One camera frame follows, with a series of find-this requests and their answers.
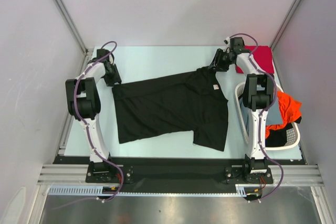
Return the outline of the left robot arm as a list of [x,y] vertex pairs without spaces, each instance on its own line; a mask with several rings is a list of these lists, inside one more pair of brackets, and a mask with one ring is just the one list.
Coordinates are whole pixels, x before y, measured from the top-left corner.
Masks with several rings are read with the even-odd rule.
[[122,83],[113,53],[104,48],[97,49],[96,57],[88,62],[83,73],[65,82],[68,112],[79,121],[90,149],[87,183],[109,183],[120,177],[118,169],[111,164],[100,127],[101,101],[97,88],[100,79],[107,87]]

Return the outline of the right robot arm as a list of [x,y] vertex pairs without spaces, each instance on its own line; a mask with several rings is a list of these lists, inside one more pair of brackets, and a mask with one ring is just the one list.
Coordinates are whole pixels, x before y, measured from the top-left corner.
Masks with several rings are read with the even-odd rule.
[[237,176],[238,181],[256,184],[270,174],[266,154],[266,121],[269,109],[273,106],[277,85],[274,77],[262,70],[254,58],[258,42],[251,35],[237,33],[224,40],[225,48],[218,48],[208,66],[213,72],[226,72],[231,65],[243,71],[246,81],[242,101],[248,112],[248,149]]

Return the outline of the black t shirt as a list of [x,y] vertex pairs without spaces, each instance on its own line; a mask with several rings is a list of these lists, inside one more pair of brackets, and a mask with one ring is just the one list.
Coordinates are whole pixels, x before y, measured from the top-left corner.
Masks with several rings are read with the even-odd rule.
[[120,144],[193,132],[193,144],[224,151],[228,100],[207,67],[112,88]]

